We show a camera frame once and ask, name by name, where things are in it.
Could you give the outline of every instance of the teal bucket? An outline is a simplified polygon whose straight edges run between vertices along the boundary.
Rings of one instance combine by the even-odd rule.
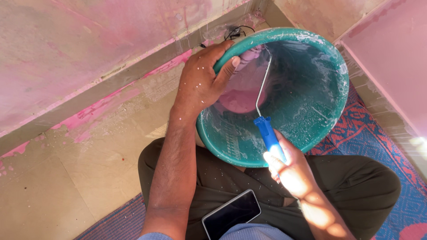
[[[348,71],[339,51],[323,37],[301,29],[271,28],[233,45],[213,69],[218,73],[233,56],[264,44],[272,55],[266,97],[259,106],[264,117],[302,152],[331,131],[348,96]],[[268,167],[263,139],[253,120],[256,111],[219,111],[214,105],[197,118],[197,132],[207,149],[221,160],[241,167]]]

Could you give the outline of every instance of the pink wall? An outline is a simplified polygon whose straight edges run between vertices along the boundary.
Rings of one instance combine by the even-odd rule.
[[[0,136],[245,0],[0,2]]]
[[[411,127],[427,136],[427,1],[391,0],[342,43]]]

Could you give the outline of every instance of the smartphone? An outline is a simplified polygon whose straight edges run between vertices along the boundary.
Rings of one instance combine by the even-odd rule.
[[[248,189],[202,218],[209,240],[218,240],[230,228],[261,214],[254,191]]]

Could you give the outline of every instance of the patterned rug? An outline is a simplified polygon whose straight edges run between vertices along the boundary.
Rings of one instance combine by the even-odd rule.
[[[397,146],[374,121],[353,85],[341,118],[311,155],[363,155],[397,173],[401,195],[376,240],[427,240],[427,185]],[[76,240],[137,239],[145,219],[142,194],[118,208]]]

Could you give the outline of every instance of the blue handle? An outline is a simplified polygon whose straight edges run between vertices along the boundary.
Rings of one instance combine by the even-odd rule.
[[[286,163],[286,157],[283,154],[282,147],[279,145],[279,141],[274,134],[273,128],[270,124],[271,117],[264,118],[263,116],[254,120],[255,125],[260,129],[261,136],[264,139],[264,144],[267,150],[273,154],[273,156],[279,158],[283,163]]]

